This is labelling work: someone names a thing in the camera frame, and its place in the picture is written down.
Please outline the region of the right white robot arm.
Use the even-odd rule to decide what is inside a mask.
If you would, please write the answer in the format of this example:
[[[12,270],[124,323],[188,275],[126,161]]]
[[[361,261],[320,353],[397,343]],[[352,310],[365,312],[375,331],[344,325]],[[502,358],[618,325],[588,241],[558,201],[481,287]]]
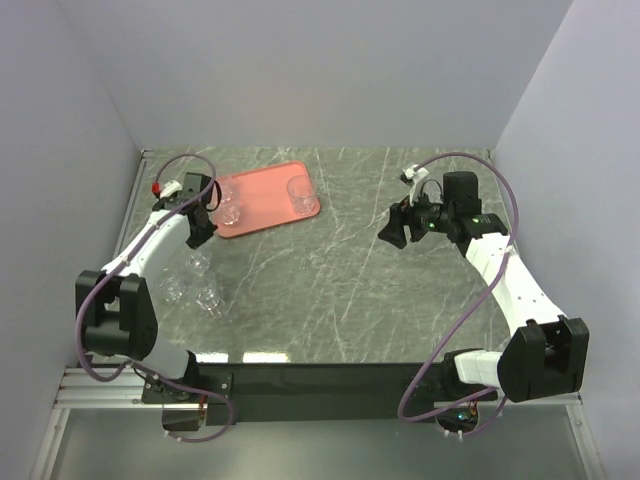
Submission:
[[[450,353],[440,375],[443,393],[462,399],[475,384],[494,387],[514,402],[577,392],[582,386],[589,330],[569,318],[542,291],[510,241],[500,217],[482,210],[478,178],[470,171],[443,177],[441,199],[424,191],[429,172],[411,166],[401,180],[410,192],[393,204],[379,239],[397,248],[442,233],[480,274],[500,307],[511,338],[502,352]]]

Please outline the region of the clear tall glass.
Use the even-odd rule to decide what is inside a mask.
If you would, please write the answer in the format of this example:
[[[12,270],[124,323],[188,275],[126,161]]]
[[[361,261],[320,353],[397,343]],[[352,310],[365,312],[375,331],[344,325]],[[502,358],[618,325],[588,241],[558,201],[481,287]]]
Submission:
[[[305,175],[291,178],[287,183],[287,192],[294,211],[299,215],[307,215],[314,209],[316,193],[313,181]]]
[[[444,204],[444,196],[442,190],[433,190],[428,192],[428,197],[433,204]]]

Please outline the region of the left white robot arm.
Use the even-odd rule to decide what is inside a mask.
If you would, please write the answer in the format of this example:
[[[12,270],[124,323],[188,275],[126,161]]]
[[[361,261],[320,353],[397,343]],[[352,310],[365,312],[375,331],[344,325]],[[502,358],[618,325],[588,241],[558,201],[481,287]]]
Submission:
[[[213,177],[199,173],[187,173],[181,183],[154,183],[156,202],[143,229],[107,265],[77,278],[74,341],[81,365],[94,379],[115,377],[92,371],[88,354],[122,358],[158,376],[177,401],[199,394],[195,355],[159,334],[149,287],[180,246],[195,250],[213,237],[217,227],[209,204],[217,188]]]

